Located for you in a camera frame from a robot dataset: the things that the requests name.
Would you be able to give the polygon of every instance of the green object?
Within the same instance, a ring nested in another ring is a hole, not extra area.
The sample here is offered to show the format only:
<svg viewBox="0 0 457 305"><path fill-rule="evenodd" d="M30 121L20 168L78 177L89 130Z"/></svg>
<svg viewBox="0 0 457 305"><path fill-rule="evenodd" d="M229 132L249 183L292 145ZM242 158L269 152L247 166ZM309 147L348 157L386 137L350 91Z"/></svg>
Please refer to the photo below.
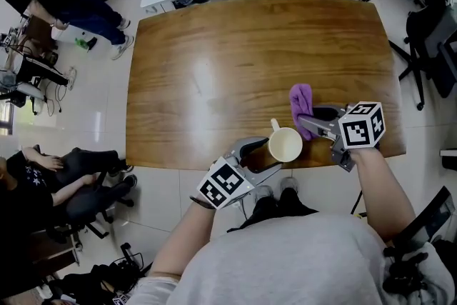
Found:
<svg viewBox="0 0 457 305"><path fill-rule="evenodd" d="M83 39L74 39L74 42L82 49L89 50L89 45Z"/></svg>

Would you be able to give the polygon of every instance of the white mug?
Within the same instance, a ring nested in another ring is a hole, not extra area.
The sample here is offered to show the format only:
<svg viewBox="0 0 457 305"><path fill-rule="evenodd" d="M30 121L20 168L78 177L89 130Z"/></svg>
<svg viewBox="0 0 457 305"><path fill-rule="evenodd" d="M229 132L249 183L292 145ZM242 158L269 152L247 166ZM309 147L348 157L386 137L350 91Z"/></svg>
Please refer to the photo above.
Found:
<svg viewBox="0 0 457 305"><path fill-rule="evenodd" d="M290 127L279 127L276 119L271 119L273 133L268 141L268 150L277 161L287 163L297 159L303 148L301 135Z"/></svg>

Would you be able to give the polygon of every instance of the wooden table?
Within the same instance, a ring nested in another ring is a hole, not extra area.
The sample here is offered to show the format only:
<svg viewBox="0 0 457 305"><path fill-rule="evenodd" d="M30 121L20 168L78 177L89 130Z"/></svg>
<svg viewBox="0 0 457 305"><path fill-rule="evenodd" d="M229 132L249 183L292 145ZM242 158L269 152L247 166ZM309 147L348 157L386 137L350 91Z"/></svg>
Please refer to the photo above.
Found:
<svg viewBox="0 0 457 305"><path fill-rule="evenodd" d="M129 164L206 170L235 140L293 126L288 93L313 104L380 101L384 156L406 153L391 49L373 4L352 0L233 0L144 19L127 103ZM284 168L331 165L331 142L305 142ZM273 161L266 149L252 164Z"/></svg>

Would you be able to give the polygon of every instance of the mug handle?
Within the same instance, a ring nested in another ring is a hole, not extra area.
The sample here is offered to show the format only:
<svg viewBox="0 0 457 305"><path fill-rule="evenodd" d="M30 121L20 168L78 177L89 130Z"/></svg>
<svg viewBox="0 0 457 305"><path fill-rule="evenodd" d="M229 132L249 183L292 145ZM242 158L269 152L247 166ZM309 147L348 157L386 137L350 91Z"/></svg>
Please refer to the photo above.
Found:
<svg viewBox="0 0 457 305"><path fill-rule="evenodd" d="M273 127L273 131L278 131L281 128L276 119L271 119L271 127Z"/></svg>

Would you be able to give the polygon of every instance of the purple cloth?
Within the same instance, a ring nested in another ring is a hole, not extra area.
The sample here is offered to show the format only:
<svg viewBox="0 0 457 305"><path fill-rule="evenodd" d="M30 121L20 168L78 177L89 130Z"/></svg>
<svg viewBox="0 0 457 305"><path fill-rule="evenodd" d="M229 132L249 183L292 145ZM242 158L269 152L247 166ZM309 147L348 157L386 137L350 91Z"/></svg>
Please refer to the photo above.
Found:
<svg viewBox="0 0 457 305"><path fill-rule="evenodd" d="M308 114L313 116L313 93L309 84L295 84L288 95L291 100L291 109L293 122L295 123L298 132L305 140L311 140L316 135L305 129L298 122L299 114Z"/></svg>

